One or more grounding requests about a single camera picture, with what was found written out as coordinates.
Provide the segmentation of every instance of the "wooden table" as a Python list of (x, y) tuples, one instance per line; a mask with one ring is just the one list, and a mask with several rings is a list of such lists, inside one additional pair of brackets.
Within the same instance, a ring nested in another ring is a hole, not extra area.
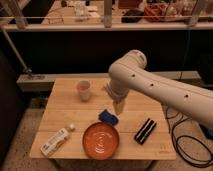
[[(50, 158), (52, 159), (88, 159), (83, 147), (82, 136), (87, 127), (98, 122), (98, 114), (104, 109), (114, 113), (112, 100), (104, 89), (107, 78), (86, 78), (91, 81), (92, 98), (81, 102), (76, 91), (76, 84), (82, 78), (58, 78), (34, 139), (30, 157), (43, 158), (41, 145), (60, 128), (73, 122), (76, 130)], [(160, 103), (135, 91), (130, 91), (126, 98), (124, 112), (117, 116), (115, 126), (120, 136), (119, 147), (113, 159), (130, 160), (174, 160), (174, 151), (168, 126)], [(157, 126), (143, 145), (133, 137), (142, 124), (151, 118)]]

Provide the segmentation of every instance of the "pink cup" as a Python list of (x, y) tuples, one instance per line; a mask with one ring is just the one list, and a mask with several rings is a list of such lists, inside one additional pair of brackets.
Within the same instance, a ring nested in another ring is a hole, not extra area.
[(77, 91), (82, 101), (88, 101), (91, 96), (90, 82), (87, 80), (79, 81), (77, 84)]

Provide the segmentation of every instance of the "orange bowl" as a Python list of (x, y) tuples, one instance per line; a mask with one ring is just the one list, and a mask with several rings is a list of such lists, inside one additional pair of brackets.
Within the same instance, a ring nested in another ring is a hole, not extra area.
[(111, 158), (119, 145), (116, 129), (104, 122), (89, 126), (83, 135), (85, 153), (92, 159), (105, 160)]

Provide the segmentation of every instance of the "black cable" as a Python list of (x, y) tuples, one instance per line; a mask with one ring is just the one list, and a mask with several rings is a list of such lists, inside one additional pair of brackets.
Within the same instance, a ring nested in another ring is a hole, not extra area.
[[(169, 107), (166, 109), (166, 118), (170, 118), (168, 117), (168, 110)], [(176, 137), (175, 136), (175, 130), (178, 126), (180, 126), (182, 123), (186, 122), (190, 120), (190, 118), (188, 117), (184, 117), (183, 115), (181, 116), (181, 118), (176, 121), (172, 128), (171, 128), (171, 137), (172, 137), (172, 143), (174, 146), (175, 151), (178, 153), (178, 155), (188, 164), (190, 164), (193, 167), (197, 167), (197, 168), (206, 168), (206, 167), (210, 167), (213, 165), (213, 153), (212, 151), (199, 139), (190, 136), (190, 135), (181, 135)], [(169, 124), (169, 128), (171, 127), (169, 119), (167, 119), (168, 124)], [(206, 160), (202, 160), (202, 159), (196, 159), (193, 156), (190, 156), (181, 146), (180, 141), (183, 139), (191, 139), (197, 143), (199, 143), (209, 154), (209, 159)]]
[(179, 76), (179, 79), (178, 79), (179, 81), (181, 81), (182, 76), (183, 76), (183, 70), (184, 70), (184, 67), (185, 67), (185, 64), (186, 64), (186, 58), (189, 54), (190, 42), (191, 42), (191, 31), (188, 30), (186, 49), (185, 49), (185, 53), (184, 53), (184, 56), (183, 56), (183, 63), (182, 63), (182, 66), (181, 66), (181, 72), (180, 72), (180, 76)]

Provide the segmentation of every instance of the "floor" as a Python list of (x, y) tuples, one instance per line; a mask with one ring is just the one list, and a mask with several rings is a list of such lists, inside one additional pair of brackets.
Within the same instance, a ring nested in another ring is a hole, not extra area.
[[(16, 135), (12, 142), (11, 148), (5, 159), (2, 171), (56, 171), (57, 169), (48, 159), (33, 159), (29, 157), (29, 151), (38, 129), (39, 122), (42, 118), (44, 107), (38, 105), (30, 105), (27, 108), (20, 125), (17, 129)], [(176, 111), (170, 109), (168, 114), (173, 116)], [(177, 135), (193, 135), (202, 140), (211, 150), (213, 150), (213, 140), (207, 140), (198, 124), (192, 120), (185, 122), (176, 131)], [(183, 142), (184, 149), (199, 159), (208, 159), (206, 151), (200, 147), (198, 143), (191, 140)], [(143, 170), (149, 164), (149, 161), (95, 161), (95, 160), (58, 160), (62, 169), (69, 171), (139, 171)], [(158, 161), (153, 168), (154, 171), (213, 171), (213, 166), (199, 169), (190, 166), (184, 162), (178, 155), (174, 161)]]

